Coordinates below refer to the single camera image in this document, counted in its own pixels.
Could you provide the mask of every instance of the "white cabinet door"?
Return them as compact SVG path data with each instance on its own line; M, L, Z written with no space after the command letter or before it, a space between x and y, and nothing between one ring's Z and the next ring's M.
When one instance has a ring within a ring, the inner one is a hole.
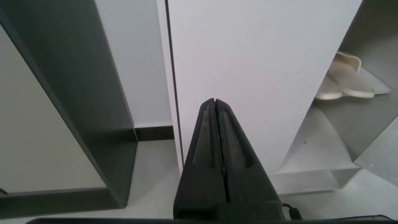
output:
M0 26L0 187L8 193L105 187Z
M169 1L183 158L200 105L219 98L277 172L360 4Z

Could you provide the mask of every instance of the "white shelf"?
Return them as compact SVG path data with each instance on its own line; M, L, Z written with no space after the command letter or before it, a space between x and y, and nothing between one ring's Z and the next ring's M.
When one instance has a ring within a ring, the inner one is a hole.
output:
M340 188L330 171L269 174L268 177L279 195Z
M334 127L317 107L312 106L278 174L357 167Z

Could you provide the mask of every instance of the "gray floor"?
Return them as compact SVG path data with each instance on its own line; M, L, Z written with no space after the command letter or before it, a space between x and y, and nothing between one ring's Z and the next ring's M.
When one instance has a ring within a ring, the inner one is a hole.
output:
M47 217L173 218L173 202L179 180L174 140L139 142L125 209ZM0 220L0 224L26 223L34 218Z
M140 142L127 208L49 217L172 218L179 180L174 140ZM280 199L297 207L307 220L377 214L398 219L398 188L366 170L343 189L282 195ZM26 223L33 218L0 220L0 224Z

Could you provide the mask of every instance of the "dark gray panel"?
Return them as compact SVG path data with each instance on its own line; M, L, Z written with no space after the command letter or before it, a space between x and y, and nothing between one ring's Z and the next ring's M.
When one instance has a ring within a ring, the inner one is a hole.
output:
M0 21L119 206L137 138L94 1L0 2Z
M174 139L173 126L136 128L138 141L157 141Z
M0 200L0 219L119 208L106 188L11 194Z

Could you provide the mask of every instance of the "black cable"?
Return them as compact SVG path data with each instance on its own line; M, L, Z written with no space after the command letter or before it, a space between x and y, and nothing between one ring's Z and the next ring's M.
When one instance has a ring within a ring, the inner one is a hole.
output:
M293 208L291 205L289 205L289 204L287 204L287 203L283 203L283 204L282 204L282 207L287 207L287 208L289 208L289 209L292 209L292 208Z
M3 190L3 189L0 189L0 193L2 193L2 194L4 194L4 195L7 195L8 193L5 191L5 190Z
M287 207L289 208L289 216L292 220L302 220L303 218L301 217L301 214L297 208L294 208L293 206L283 203L282 207Z

